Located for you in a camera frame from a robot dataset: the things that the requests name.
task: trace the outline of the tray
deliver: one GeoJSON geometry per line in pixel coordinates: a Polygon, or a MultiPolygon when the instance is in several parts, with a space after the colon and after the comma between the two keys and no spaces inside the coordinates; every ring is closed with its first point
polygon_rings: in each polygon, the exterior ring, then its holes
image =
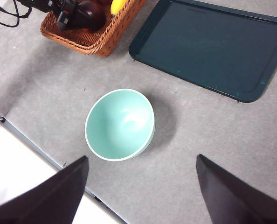
{"type": "Polygon", "coordinates": [[[277,67],[277,17],[192,0],[160,0],[129,53],[173,76],[253,102],[277,67]]]}

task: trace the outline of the gray table surface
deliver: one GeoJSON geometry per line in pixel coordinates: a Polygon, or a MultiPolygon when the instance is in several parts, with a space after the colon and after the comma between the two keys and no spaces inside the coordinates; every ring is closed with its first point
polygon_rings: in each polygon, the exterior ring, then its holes
{"type": "MultiPolygon", "coordinates": [[[[87,188],[131,224],[211,223],[195,170],[200,153],[277,199],[277,71],[264,95],[244,104],[133,61],[128,46],[156,2],[108,58],[41,36],[45,14],[36,10],[17,28],[0,25],[0,114],[61,166],[87,155],[87,188]],[[118,88],[150,99],[156,132],[141,155],[108,162],[89,150],[84,123],[94,102],[118,88]]],[[[205,2],[277,16],[277,0],[205,2]]]]}

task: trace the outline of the banana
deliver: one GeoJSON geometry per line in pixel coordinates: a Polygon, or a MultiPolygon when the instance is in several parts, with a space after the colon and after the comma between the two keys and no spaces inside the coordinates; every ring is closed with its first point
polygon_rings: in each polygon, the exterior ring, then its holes
{"type": "Polygon", "coordinates": [[[111,3],[111,15],[117,15],[120,9],[123,8],[126,1],[127,0],[113,0],[111,3]]]}

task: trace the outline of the cable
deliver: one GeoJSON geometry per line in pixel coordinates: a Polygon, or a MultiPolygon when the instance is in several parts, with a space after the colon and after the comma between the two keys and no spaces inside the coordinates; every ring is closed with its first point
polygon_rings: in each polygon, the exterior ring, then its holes
{"type": "Polygon", "coordinates": [[[1,12],[6,13],[6,14],[9,14],[9,15],[13,15],[13,16],[17,17],[17,22],[16,22],[15,25],[8,25],[8,24],[5,24],[5,23],[0,22],[0,24],[3,25],[3,26],[5,26],[5,27],[11,27],[11,28],[17,27],[17,26],[19,25],[20,18],[23,18],[23,19],[24,19],[24,18],[28,18],[28,16],[29,16],[30,13],[32,12],[32,8],[29,7],[27,13],[25,13],[24,15],[19,15],[18,7],[17,7],[17,4],[16,4],[16,1],[13,0],[13,3],[14,3],[14,7],[15,7],[16,14],[10,13],[10,12],[6,11],[5,9],[3,9],[3,8],[0,6],[0,11],[1,11],[1,12]]]}

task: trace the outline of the ceramic bowl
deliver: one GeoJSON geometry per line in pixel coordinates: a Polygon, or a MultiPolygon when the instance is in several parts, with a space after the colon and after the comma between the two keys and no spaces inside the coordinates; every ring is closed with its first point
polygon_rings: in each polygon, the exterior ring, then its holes
{"type": "Polygon", "coordinates": [[[85,138],[91,151],[107,161],[123,161],[142,153],[155,131],[153,108],[140,92],[118,89],[91,108],[85,138]]]}

